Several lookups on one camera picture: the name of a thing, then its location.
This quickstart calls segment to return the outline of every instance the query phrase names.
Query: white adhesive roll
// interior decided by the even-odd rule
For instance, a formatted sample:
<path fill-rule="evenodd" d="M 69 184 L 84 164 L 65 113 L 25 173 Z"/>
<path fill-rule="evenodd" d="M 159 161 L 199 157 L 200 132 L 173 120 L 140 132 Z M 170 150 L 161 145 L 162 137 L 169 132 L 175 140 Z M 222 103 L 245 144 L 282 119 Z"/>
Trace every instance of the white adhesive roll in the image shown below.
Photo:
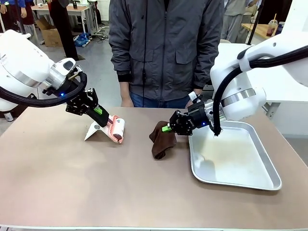
<path fill-rule="evenodd" d="M 115 121 L 115 126 L 113 130 L 113 136 L 116 137 L 118 140 L 123 139 L 124 134 L 124 126 L 125 126 L 125 120 L 124 119 L 117 119 Z"/>

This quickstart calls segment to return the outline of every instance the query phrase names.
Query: jacket pocket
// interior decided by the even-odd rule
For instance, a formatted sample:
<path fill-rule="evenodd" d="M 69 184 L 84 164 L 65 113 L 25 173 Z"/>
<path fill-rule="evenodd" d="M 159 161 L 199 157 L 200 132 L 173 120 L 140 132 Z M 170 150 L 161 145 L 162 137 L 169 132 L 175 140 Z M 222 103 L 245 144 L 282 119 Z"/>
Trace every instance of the jacket pocket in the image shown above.
<path fill-rule="evenodd" d="M 192 87 L 194 70 L 196 68 L 196 57 L 196 49 L 176 50 L 173 84 L 177 89 L 188 89 Z"/>
<path fill-rule="evenodd" d="M 130 54 L 130 67 L 132 74 L 132 85 L 143 85 L 142 82 L 142 71 L 143 71 L 143 62 L 144 62 L 144 52 L 142 50 L 132 49 L 129 51 Z M 152 84 L 152 63 L 153 63 L 153 54 L 154 50 L 147 49 L 145 53 L 145 63 L 144 69 L 146 73 L 145 86 Z"/>

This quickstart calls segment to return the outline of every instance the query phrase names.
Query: tray rim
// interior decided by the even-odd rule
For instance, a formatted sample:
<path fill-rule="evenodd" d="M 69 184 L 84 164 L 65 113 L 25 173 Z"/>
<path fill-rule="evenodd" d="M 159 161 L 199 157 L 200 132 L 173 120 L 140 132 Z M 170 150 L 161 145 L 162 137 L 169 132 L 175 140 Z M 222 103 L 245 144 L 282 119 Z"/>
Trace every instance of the tray rim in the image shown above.
<path fill-rule="evenodd" d="M 245 123 L 245 122 L 242 122 L 242 121 L 229 121 L 229 120 L 226 120 L 224 122 L 222 122 L 222 128 L 224 128 L 225 126 L 223 126 L 223 123 L 225 122 L 228 122 L 228 123 L 239 123 L 239 124 L 245 124 L 245 125 L 248 125 L 249 127 L 252 128 L 252 130 L 254 131 L 254 133 L 257 135 L 257 140 L 259 141 L 259 143 L 261 144 L 261 147 L 263 148 L 264 152 L 266 153 L 268 159 L 269 159 L 269 162 L 271 163 L 272 167 L 274 168 L 275 170 L 275 173 L 279 179 L 279 186 L 276 187 L 276 188 L 264 188 L 264 187 L 254 187 L 254 186 L 248 186 L 248 185 L 239 185 L 239 184 L 232 184 L 232 183 L 221 183 L 221 182 L 217 182 L 217 181 L 209 181 L 209 180 L 204 180 L 202 178 L 200 178 L 199 176 L 197 176 L 197 174 L 195 173 L 194 171 L 194 158 L 193 158 L 193 155 L 192 155 L 192 145 L 191 145 L 191 142 L 192 142 L 192 136 L 189 136 L 188 137 L 188 141 L 189 141 L 189 150 L 190 150 L 190 161 L 191 161 L 191 168 L 192 168 L 192 174 L 199 180 L 201 181 L 202 183 L 209 183 L 209 184 L 219 184 L 219 185 L 228 185 L 228 186 L 233 186 L 233 187 L 240 187 L 240 188 L 249 188 L 249 189 L 258 189 L 258 190 L 266 190 L 266 191 L 278 191 L 282 188 L 282 180 L 280 178 L 280 175 L 278 174 L 277 172 L 277 169 L 275 168 L 275 165 L 273 164 L 272 160 L 270 159 L 270 156 L 269 154 L 267 153 L 266 149 L 264 148 L 263 146 L 263 143 L 261 142 L 255 128 L 248 124 L 248 123 Z"/>

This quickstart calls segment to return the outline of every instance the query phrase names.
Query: jacket zipper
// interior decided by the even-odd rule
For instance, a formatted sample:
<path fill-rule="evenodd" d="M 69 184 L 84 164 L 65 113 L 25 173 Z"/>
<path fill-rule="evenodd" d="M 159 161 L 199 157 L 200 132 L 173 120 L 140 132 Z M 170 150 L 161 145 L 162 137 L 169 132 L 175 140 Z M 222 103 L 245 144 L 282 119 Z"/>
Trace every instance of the jacket zipper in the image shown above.
<path fill-rule="evenodd" d="M 159 97 L 159 107 L 160 107 L 160 102 L 163 97 L 163 88 L 164 88 L 164 63 L 165 63 L 165 44 L 166 44 L 166 24 L 167 24 L 167 11 L 165 11 L 165 16 L 164 16 L 164 21 L 165 21 L 165 28 L 164 28 L 164 45 L 163 45 L 163 59 L 162 59 L 162 76 L 160 78 L 160 97 Z"/>

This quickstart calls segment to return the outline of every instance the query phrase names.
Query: brown towel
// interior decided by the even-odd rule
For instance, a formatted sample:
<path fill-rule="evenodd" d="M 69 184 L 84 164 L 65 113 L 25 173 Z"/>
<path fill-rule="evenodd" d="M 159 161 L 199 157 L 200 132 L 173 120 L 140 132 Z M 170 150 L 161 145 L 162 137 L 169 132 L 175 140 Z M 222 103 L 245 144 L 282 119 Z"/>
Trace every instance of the brown towel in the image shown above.
<path fill-rule="evenodd" d="M 159 121 L 154 131 L 150 134 L 150 139 L 154 143 L 152 154 L 156 160 L 163 158 L 166 155 L 165 151 L 168 148 L 173 148 L 177 144 L 177 139 L 175 138 L 173 131 L 165 133 L 162 132 L 162 127 L 167 124 L 168 122 L 166 121 Z"/>

